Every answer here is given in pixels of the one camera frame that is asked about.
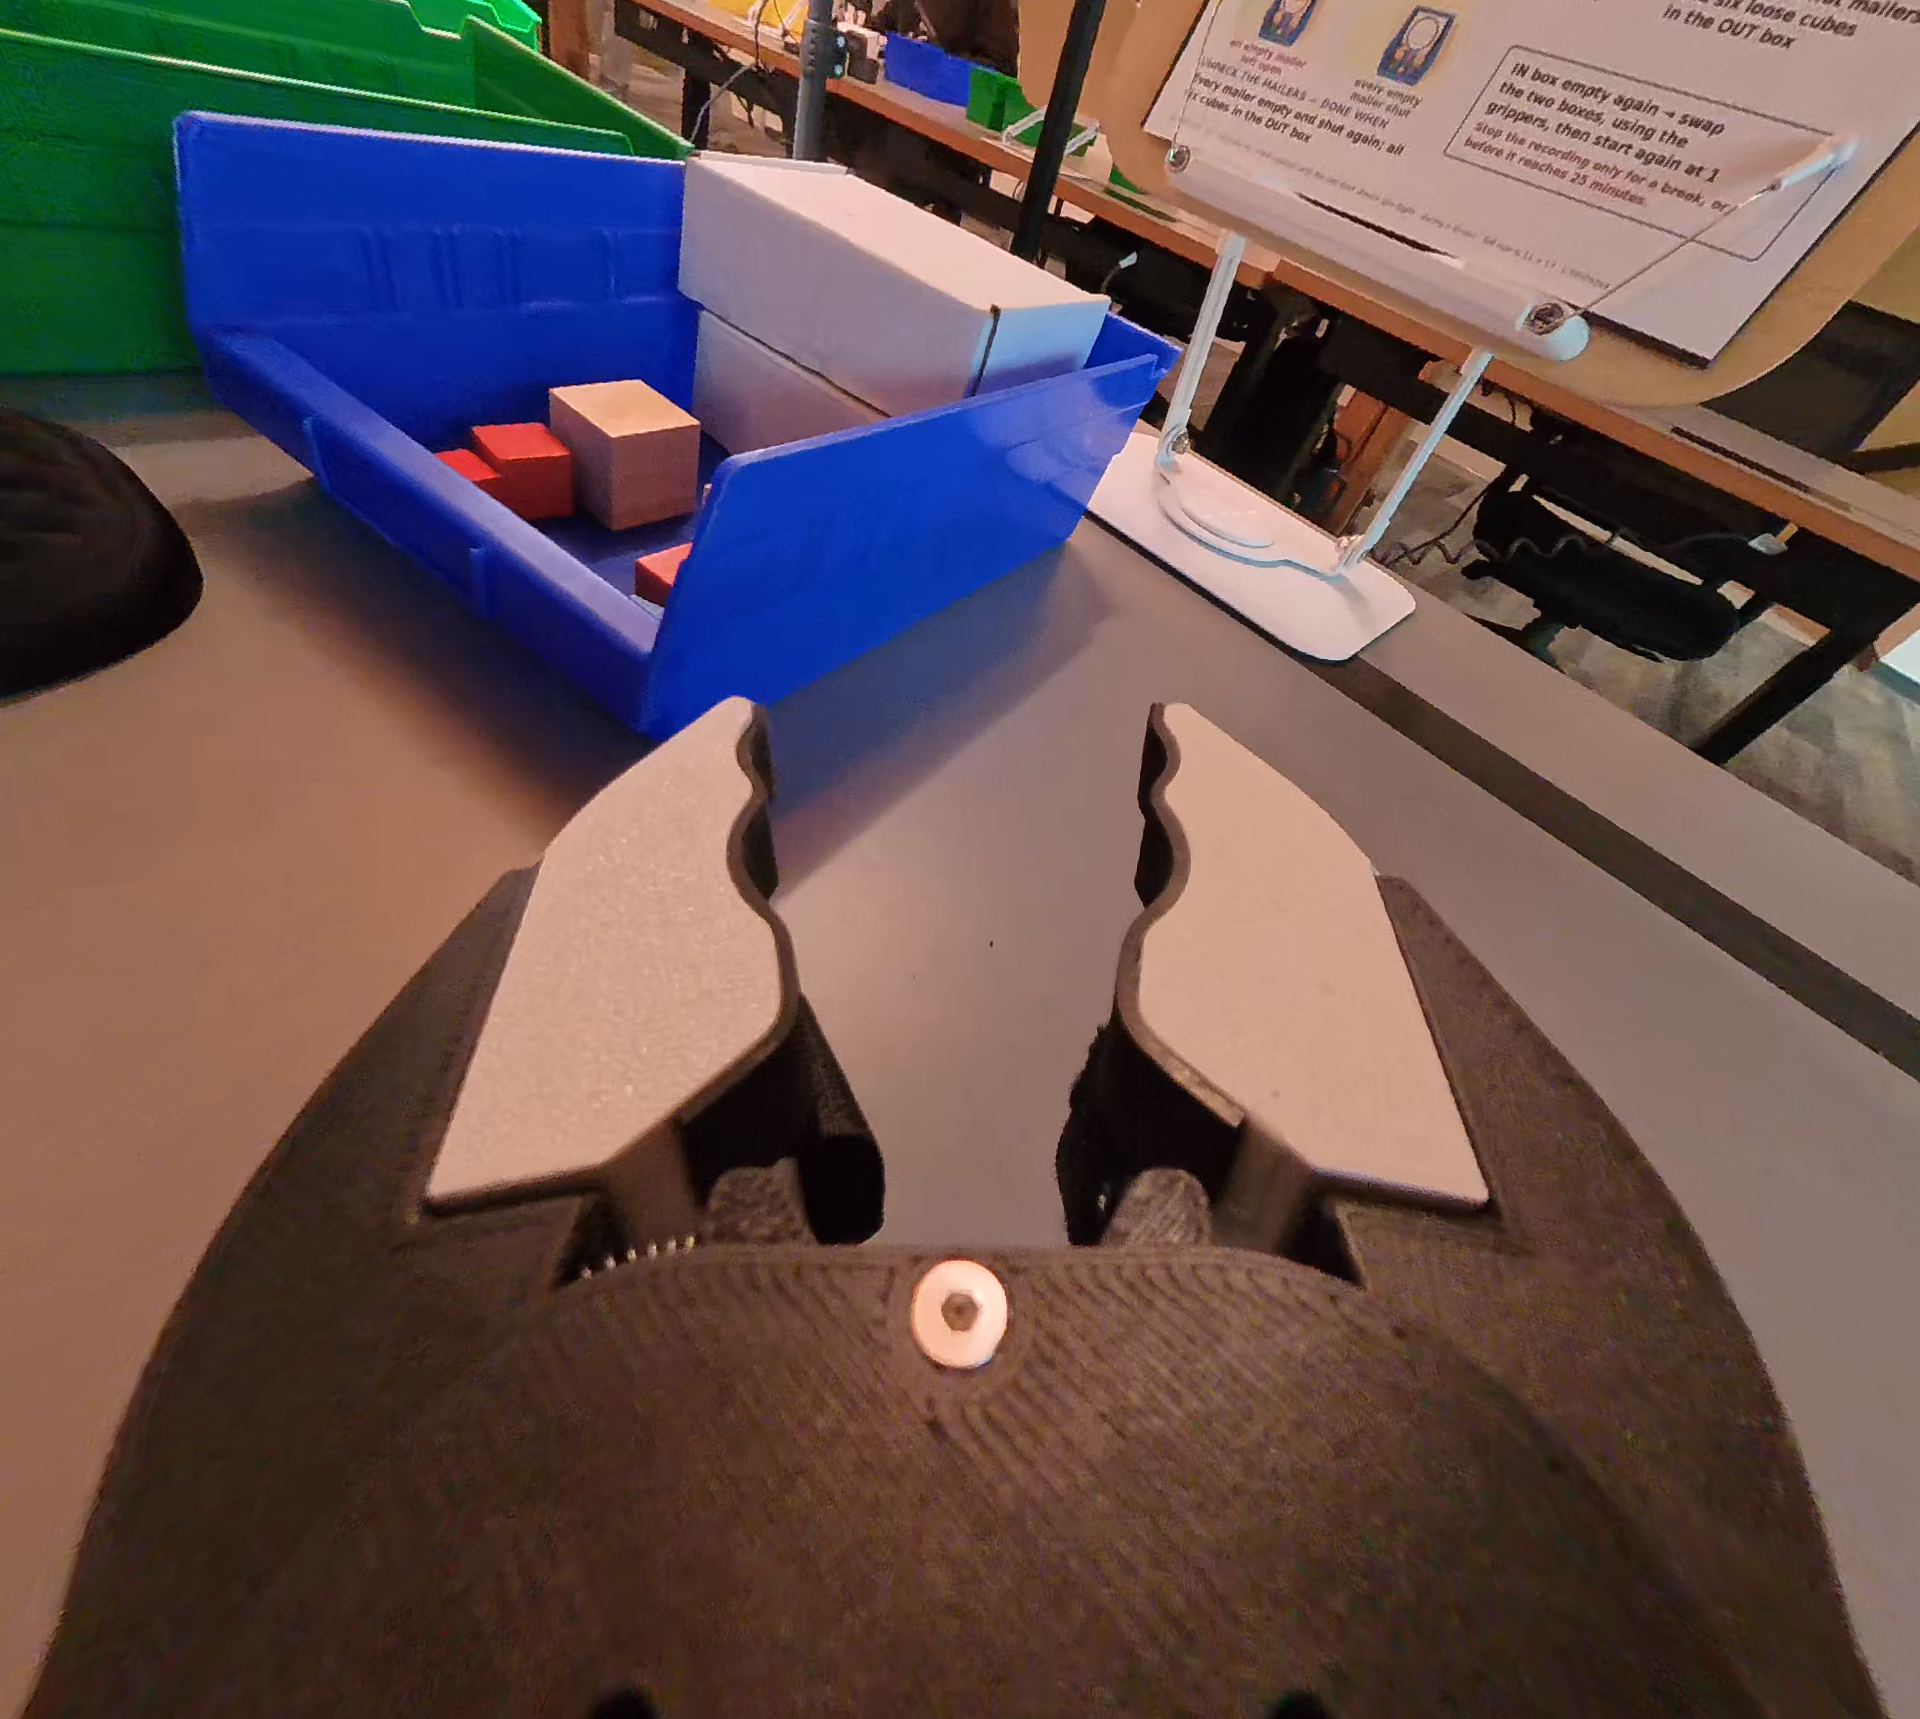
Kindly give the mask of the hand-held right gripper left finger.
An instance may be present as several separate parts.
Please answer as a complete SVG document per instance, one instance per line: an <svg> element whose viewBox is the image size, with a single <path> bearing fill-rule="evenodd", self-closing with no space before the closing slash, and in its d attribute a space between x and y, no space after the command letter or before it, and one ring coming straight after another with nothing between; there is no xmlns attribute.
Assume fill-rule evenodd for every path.
<svg viewBox="0 0 1920 1719"><path fill-rule="evenodd" d="M683 1133L801 1017L776 882L772 730L726 700L548 841L422 1205L587 1192L638 1251L695 1240Z"/></svg>

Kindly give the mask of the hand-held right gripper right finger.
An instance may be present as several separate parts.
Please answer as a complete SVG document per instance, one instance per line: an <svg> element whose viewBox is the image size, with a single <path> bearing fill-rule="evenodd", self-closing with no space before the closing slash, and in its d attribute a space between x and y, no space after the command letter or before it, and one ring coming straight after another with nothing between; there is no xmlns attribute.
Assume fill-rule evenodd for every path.
<svg viewBox="0 0 1920 1719"><path fill-rule="evenodd" d="M1196 705L1141 724L1112 1008L1125 1047L1227 1133L1224 1244L1290 1251L1323 1192L1495 1205L1370 852Z"/></svg>

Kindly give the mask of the blue plastic bin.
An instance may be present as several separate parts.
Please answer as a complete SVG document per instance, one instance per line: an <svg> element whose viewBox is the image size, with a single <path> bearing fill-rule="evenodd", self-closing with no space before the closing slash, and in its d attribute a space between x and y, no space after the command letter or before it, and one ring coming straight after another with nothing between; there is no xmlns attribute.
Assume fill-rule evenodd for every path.
<svg viewBox="0 0 1920 1719"><path fill-rule="evenodd" d="M788 700L899 629L1071 543L1178 349L1117 309L1090 365L957 393L853 438L701 467L683 519L612 532L587 512L516 519L435 454L486 422L532 422L568 382L695 376L695 300L679 289L683 186L661 289L552 317L246 317L212 330L205 382L307 480L438 581L473 621L568 670L623 730L669 739L719 700ZM630 559L687 543L661 608Z"/></svg>

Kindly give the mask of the white cardboard mailer box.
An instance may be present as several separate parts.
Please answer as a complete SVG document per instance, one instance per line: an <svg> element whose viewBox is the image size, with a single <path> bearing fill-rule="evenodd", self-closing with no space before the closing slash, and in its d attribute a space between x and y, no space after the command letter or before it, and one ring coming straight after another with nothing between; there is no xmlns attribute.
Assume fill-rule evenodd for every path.
<svg viewBox="0 0 1920 1719"><path fill-rule="evenodd" d="M695 309L687 417L726 462L887 422L719 309Z"/></svg>
<svg viewBox="0 0 1920 1719"><path fill-rule="evenodd" d="M839 170L695 154L679 289L882 417L1090 365L1096 289Z"/></svg>

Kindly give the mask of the grey desk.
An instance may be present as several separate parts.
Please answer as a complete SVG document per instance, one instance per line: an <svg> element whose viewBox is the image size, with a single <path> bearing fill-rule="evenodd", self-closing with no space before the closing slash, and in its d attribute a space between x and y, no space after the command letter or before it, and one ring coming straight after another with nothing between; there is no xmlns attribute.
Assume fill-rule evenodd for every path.
<svg viewBox="0 0 1920 1719"><path fill-rule="evenodd" d="M646 758L194 382L5 382L181 528L165 645L5 705L5 1715L136 1372L305 1101ZM1621 804L1312 670L1105 528L772 705L801 994L887 1251L1060 1251L1138 913L1152 705L1429 896L1662 1172L1766 1365L1881 1704L1910 1715L1910 882L1659 739Z"/></svg>

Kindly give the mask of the green plastic bin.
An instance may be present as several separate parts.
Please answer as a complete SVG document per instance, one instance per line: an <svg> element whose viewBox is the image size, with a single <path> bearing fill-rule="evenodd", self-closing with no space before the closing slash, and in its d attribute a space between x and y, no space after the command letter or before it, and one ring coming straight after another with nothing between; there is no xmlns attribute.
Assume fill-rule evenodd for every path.
<svg viewBox="0 0 1920 1719"><path fill-rule="evenodd" d="M687 148L512 0L5 0L5 376L212 365L246 317L661 289Z"/></svg>

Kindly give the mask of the large wooden cube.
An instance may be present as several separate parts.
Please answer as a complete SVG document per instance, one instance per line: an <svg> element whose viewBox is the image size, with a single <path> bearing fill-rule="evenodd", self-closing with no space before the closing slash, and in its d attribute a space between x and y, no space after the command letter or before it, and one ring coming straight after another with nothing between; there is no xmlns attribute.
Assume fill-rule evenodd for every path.
<svg viewBox="0 0 1920 1719"><path fill-rule="evenodd" d="M548 430L573 454L581 508L612 528L695 512L701 430L650 382L568 382L548 393Z"/></svg>

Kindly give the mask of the wooden edged table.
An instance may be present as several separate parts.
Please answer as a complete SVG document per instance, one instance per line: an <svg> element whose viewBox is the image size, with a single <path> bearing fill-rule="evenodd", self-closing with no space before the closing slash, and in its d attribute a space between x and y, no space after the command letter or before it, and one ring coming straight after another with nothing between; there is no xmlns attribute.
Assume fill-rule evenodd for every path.
<svg viewBox="0 0 1920 1719"><path fill-rule="evenodd" d="M679 59L695 82L727 82L739 63L772 82L755 91L763 104L794 104L801 91L801 59L772 48L748 17L712 7L712 0L617 0L617 32L638 53ZM957 104L923 98L895 82L829 82L832 104L872 109L895 129L911 129L924 148L947 148L1013 186L1032 178L1032 154L1007 148L999 129L975 126ZM1067 248L1081 226L1105 226L1112 240L1138 240L1161 248L1170 263L1210 278L1216 263L1216 226L1138 205L1129 188L1112 188L1105 178L1067 163L1060 170L1067 217L1042 217L1042 244ZM1250 244L1238 263L1238 300L1257 300L1259 289L1292 289L1312 297L1333 317L1361 317L1395 341L1416 341L1429 365L1460 365L1468 334L1444 334L1440 326L1378 300L1361 286L1333 286L1310 270L1299 257L1280 257L1266 244ZM1845 467L1806 462L1766 438L1739 438L1727 422L1700 417L1640 417L1640 408L1602 408L1579 386L1553 386L1543 376L1517 365L1495 365L1487 382L1524 408L1564 417L1628 454L1653 454L1739 508L1780 512L1803 532L1821 532L1901 581L1910 581L1910 512L1892 512L1892 491L1869 488Z"/></svg>

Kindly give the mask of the small blue bin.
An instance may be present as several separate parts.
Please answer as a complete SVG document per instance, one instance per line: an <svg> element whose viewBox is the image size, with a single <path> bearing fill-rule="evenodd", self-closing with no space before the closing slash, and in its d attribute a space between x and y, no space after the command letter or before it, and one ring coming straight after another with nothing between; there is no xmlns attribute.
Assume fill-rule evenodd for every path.
<svg viewBox="0 0 1920 1719"><path fill-rule="evenodd" d="M887 32L882 82L911 91L911 98L957 104L957 109L975 98L975 59L957 59L933 40L911 40L911 32Z"/></svg>

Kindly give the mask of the black light stand pole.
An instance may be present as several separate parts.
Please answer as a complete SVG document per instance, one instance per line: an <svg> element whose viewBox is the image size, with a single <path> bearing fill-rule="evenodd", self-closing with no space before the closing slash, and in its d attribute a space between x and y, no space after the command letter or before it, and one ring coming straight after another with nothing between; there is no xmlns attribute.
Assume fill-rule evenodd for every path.
<svg viewBox="0 0 1920 1719"><path fill-rule="evenodd" d="M1042 263L1042 217L1050 217L1060 170L1067 170L1071 119L1083 98L1083 73L1096 53L1096 17L1105 17L1105 0L1071 0L1067 48L1050 63L1050 91L1042 91L1037 154L1032 154L1019 226L1013 226L1013 257L1028 257L1028 263Z"/></svg>

